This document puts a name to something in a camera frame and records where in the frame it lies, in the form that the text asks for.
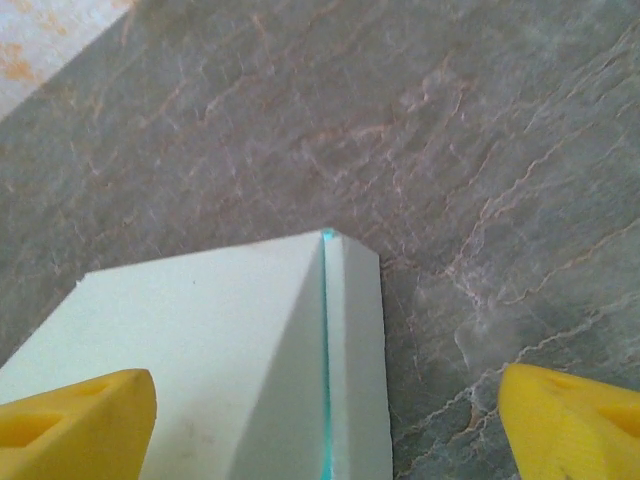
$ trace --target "orange stain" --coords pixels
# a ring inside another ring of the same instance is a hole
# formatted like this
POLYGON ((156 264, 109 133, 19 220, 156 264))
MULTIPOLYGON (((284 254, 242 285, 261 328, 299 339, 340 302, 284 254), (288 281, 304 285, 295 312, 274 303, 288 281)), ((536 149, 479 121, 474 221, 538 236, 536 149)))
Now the orange stain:
POLYGON ((45 30, 51 30, 58 35, 66 35, 67 29, 58 21, 58 18, 53 12, 47 12, 46 14, 40 14, 38 16, 40 26, 45 30))
POLYGON ((9 80, 28 83, 38 81, 29 62, 22 58, 22 45, 17 43, 0 43, 0 69, 9 80))
POLYGON ((29 13, 33 10, 33 5, 29 0, 9 0, 9 3, 16 7, 20 13, 29 13))

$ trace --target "white wall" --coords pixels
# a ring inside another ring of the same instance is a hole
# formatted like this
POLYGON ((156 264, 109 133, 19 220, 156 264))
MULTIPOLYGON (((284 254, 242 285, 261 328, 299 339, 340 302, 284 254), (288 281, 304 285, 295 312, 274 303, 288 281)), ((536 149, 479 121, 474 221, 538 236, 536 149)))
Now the white wall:
POLYGON ((134 0, 0 0, 0 119, 134 0))

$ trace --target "foam board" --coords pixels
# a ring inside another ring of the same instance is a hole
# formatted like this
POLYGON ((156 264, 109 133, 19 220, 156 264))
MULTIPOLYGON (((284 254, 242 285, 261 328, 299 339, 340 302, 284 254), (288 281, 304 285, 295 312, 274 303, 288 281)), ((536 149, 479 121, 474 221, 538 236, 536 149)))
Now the foam board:
POLYGON ((378 258, 339 234, 89 274, 0 403, 128 368, 158 396, 141 480, 391 478, 378 258))
POLYGON ((393 475, 378 256, 343 236, 325 246, 333 472, 393 475))

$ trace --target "gray marble surface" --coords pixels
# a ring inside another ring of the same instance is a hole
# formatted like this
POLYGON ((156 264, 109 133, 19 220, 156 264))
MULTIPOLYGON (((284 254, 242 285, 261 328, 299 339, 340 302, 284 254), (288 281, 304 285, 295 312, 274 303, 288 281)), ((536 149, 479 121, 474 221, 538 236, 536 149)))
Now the gray marble surface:
POLYGON ((0 124, 0 362, 90 270, 382 256, 398 479, 516 478, 505 362, 640 389, 640 5, 155 0, 0 124))

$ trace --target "marble countertop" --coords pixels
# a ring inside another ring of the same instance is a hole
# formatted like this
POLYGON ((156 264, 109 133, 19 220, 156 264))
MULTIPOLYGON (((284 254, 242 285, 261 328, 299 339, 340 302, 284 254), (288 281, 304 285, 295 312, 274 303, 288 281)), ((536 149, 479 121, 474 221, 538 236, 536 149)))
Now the marble countertop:
POLYGON ((640 389, 632 0, 141 0, 0 124, 0 362, 84 273, 382 257, 398 479, 517 478, 506 362, 640 389))

